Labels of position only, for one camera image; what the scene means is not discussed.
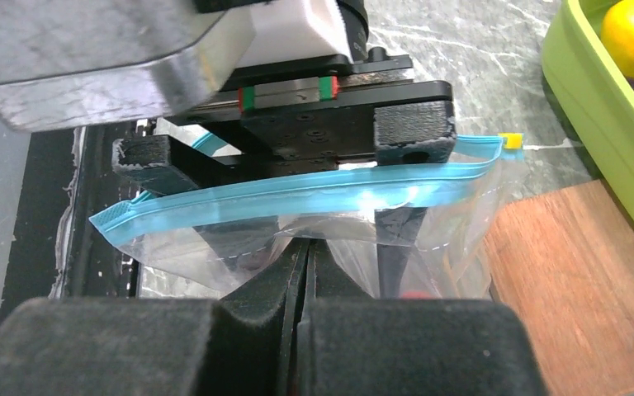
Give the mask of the clear zip top bag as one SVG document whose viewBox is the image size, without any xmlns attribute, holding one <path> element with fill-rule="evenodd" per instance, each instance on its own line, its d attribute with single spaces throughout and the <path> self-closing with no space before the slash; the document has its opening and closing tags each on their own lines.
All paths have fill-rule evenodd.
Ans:
<svg viewBox="0 0 634 396">
<path fill-rule="evenodd" d="M 277 217 L 275 261 L 296 238 L 327 243 L 336 264 L 380 297 L 375 211 L 411 198 L 426 209 L 400 295 L 485 298 L 491 274 L 480 246 L 498 209 L 524 172 L 523 137 L 459 135 L 452 158 L 415 170 L 419 187 L 402 187 L 374 163 L 327 172 L 218 186 L 167 197 L 145 191 L 95 214 L 91 223 L 113 247 L 152 271 L 151 297 L 219 299 L 262 270 L 230 270 L 194 231 L 202 225 Z"/>
</svg>

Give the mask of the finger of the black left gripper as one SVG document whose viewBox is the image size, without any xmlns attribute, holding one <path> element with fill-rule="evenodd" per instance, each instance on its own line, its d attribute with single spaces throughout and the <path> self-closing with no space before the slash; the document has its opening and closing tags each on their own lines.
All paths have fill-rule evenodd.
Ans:
<svg viewBox="0 0 634 396">
<path fill-rule="evenodd" d="M 446 163 L 457 140 L 452 101 L 427 101 L 378 107 L 374 114 L 374 147 L 378 167 L 391 172 L 402 187 L 419 187 L 415 170 Z M 411 249 L 426 215 L 411 198 L 375 211 L 376 256 L 382 298 L 400 295 Z"/>
<path fill-rule="evenodd" d="M 114 173 L 134 182 L 154 197 L 249 182 L 264 177 L 244 165 L 227 166 L 168 135 L 118 139 L 113 143 Z M 275 261 L 280 247 L 269 238 L 256 239 L 256 232 L 278 230 L 277 217 L 255 222 L 232 221 L 202 225 L 194 231 L 230 270 L 262 270 Z"/>
</svg>

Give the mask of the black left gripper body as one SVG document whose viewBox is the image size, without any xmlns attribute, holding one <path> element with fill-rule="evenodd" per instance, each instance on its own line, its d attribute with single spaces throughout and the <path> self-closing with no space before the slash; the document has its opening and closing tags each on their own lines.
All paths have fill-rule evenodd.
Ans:
<svg viewBox="0 0 634 396">
<path fill-rule="evenodd" d="M 381 47 L 363 61 L 333 58 L 308 69 L 236 73 L 210 103 L 173 117 L 237 149 L 221 162 L 231 175 L 278 177 L 341 164 L 445 163 L 454 147 L 452 86 L 415 82 L 411 58 Z"/>
</svg>

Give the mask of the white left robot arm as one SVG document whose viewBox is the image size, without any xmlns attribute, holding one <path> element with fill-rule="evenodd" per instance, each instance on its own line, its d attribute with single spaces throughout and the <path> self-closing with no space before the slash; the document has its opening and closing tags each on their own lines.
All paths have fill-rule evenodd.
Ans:
<svg viewBox="0 0 634 396">
<path fill-rule="evenodd" d="M 119 139 L 112 166 L 141 195 L 97 217 L 126 255 L 224 295 L 294 238 L 381 298 L 413 295 L 428 207 L 418 170 L 457 141 L 452 89 L 368 48 L 360 1 L 249 8 L 256 35 L 210 103 Z"/>
</svg>

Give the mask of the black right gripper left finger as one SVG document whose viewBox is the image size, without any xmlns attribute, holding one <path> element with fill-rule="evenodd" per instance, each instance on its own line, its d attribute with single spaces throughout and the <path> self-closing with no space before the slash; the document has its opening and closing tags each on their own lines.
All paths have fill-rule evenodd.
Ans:
<svg viewBox="0 0 634 396">
<path fill-rule="evenodd" d="M 308 249 L 223 299 L 30 299 L 0 327 L 0 395 L 287 395 Z"/>
</svg>

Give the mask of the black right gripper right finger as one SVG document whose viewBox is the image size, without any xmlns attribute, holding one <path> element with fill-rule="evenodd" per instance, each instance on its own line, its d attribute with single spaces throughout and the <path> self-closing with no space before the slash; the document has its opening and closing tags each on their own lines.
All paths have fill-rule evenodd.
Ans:
<svg viewBox="0 0 634 396">
<path fill-rule="evenodd" d="M 528 333 L 487 299 L 374 299 L 311 242 L 298 395 L 544 395 Z"/>
</svg>

